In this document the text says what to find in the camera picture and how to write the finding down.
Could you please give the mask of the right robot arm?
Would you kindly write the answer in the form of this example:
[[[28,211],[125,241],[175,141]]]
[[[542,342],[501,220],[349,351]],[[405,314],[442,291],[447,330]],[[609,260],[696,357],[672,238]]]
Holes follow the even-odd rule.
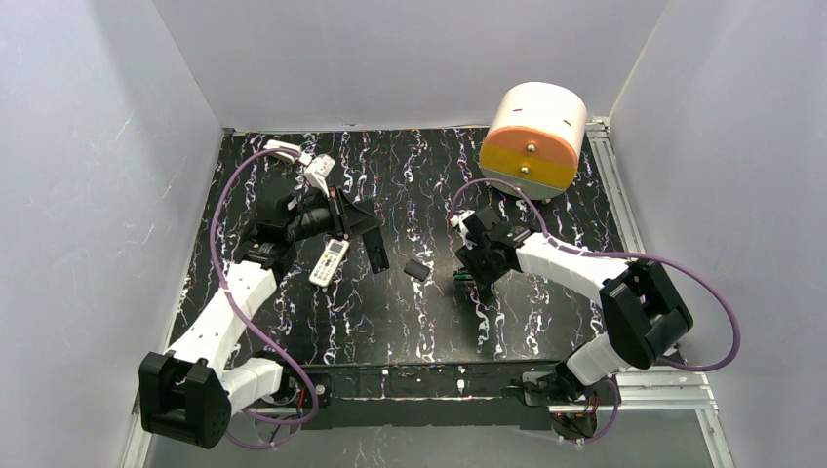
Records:
[[[646,370],[693,326],[693,318],[663,265],[578,252],[542,232],[511,224],[491,207],[453,215],[463,245],[455,255],[480,287],[510,272],[531,274],[599,305],[603,333],[557,364],[551,389],[574,396],[629,368]]]

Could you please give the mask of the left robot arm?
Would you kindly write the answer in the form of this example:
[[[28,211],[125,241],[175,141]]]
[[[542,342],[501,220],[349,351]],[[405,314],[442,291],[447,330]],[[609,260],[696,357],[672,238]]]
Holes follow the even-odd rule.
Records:
[[[315,385],[294,358],[251,358],[228,370],[232,348],[261,305],[277,290],[296,260],[296,245],[328,235],[338,253],[361,237],[373,273],[389,261],[374,200],[349,199],[341,188],[312,188],[286,195],[263,209],[247,229],[235,262],[215,269],[219,289],[195,322],[164,353],[148,353],[138,368],[140,422],[144,431],[213,448],[231,417],[264,396],[277,394],[284,367],[314,390]]]

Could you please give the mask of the black battery cover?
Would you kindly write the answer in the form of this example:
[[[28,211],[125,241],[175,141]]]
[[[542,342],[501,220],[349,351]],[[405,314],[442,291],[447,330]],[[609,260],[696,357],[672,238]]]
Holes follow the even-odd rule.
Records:
[[[424,282],[430,276],[431,268],[416,259],[410,259],[404,267],[404,273],[417,279],[419,282]]]

